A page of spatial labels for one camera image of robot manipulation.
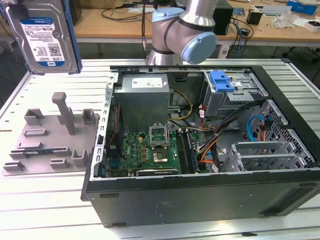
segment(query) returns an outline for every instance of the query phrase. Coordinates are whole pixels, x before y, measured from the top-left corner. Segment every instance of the aluminum work table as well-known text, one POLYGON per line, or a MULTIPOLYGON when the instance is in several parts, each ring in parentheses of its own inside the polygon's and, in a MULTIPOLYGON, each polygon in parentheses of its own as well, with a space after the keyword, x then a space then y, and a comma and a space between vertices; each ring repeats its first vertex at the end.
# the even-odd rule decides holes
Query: aluminum work table
MULTIPOLYGON (((74 113, 99 113, 110 66, 142 65, 142 60, 83 60, 80 74, 26 74, 0 110, 0 165, 25 126, 27 109, 58 114, 53 92, 66 92, 74 113)), ((320 137, 320 91, 291 63, 280 59, 211 59, 219 67, 262 66, 320 137)), ((320 239, 320 195, 284 217, 104 228, 90 202, 80 200, 84 172, 27 176, 0 175, 0 239, 320 239)))

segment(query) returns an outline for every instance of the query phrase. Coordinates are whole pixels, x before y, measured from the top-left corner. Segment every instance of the floor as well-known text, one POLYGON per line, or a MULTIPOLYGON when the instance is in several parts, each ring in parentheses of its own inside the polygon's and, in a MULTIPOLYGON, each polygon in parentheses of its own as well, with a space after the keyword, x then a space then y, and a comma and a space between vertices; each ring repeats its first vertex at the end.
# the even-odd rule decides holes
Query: floor
MULTIPOLYGON (((142 47, 138 43, 104 43, 103 55, 98 54, 95 43, 79 43, 80 54, 82 59, 142 59, 142 47)), ((9 98, 15 87, 27 72, 25 60, 19 47, 13 43, 14 53, 1 51, 0 47, 0 108, 9 98)), ((248 46, 242 55, 244 59, 268 59, 272 47, 268 46, 248 46)), ((287 47, 280 47, 275 58, 281 58, 282 53, 288 50, 287 47)), ((217 58, 219 49, 212 54, 211 58, 217 58)), ((237 53, 231 53, 229 58, 236 58, 237 53)), ((320 68, 320 61, 312 63, 315 57, 305 49, 296 48, 290 52, 288 58, 304 73, 309 79, 312 79, 320 68)), ((320 86, 320 74, 316 77, 314 83, 320 86)))

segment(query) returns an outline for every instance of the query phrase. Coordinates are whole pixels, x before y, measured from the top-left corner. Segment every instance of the ram slot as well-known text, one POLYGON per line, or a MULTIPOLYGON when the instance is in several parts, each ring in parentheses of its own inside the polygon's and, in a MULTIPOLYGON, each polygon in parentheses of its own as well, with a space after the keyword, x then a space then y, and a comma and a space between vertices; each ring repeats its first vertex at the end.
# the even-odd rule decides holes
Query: ram slot
POLYGON ((188 174, 194 174, 195 171, 193 167, 192 153, 189 148, 187 132, 182 133, 182 142, 184 147, 184 154, 185 154, 188 174))
POLYGON ((197 170, 198 170, 197 157, 196 157, 196 154, 195 154, 195 151, 194 151, 194 147, 192 146, 192 142, 191 142, 191 138, 190 138, 189 132, 186 132, 185 135, 186 135, 186 138, 187 138, 187 143, 188 143, 187 148, 188 148, 188 151, 190 153, 190 160, 192 162, 193 173, 196 173, 197 170))
POLYGON ((188 162, 185 154, 184 143, 181 133, 176 131, 175 135, 177 151, 179 155, 180 170, 182 174, 188 174, 188 162))

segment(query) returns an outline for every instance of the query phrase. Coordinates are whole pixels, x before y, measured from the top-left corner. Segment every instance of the white box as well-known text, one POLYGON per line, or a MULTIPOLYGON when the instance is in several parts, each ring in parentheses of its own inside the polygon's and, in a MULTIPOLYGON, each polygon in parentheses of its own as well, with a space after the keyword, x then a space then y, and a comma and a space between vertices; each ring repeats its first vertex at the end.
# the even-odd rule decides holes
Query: white box
POLYGON ((320 32, 320 20, 310 20, 303 27, 311 32, 320 32))

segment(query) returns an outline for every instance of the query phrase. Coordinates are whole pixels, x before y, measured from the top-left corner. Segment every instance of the blue cable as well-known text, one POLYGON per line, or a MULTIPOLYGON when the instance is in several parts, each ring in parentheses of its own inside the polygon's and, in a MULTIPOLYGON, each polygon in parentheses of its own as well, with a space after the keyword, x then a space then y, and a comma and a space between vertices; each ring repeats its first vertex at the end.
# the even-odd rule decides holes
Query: blue cable
POLYGON ((246 123, 246 130, 248 132, 248 135, 249 135, 249 138, 250 138, 251 142, 255 142, 255 138, 254 138, 254 136, 253 136, 253 134, 251 132, 251 122, 255 118, 262 119, 263 122, 266 120, 263 116, 260 116, 260 115, 254 115, 248 120, 248 122, 246 123))
POLYGON ((241 50, 241 36, 240 36, 240 39, 239 39, 238 53, 236 54, 236 58, 237 59, 240 57, 240 50, 241 50))

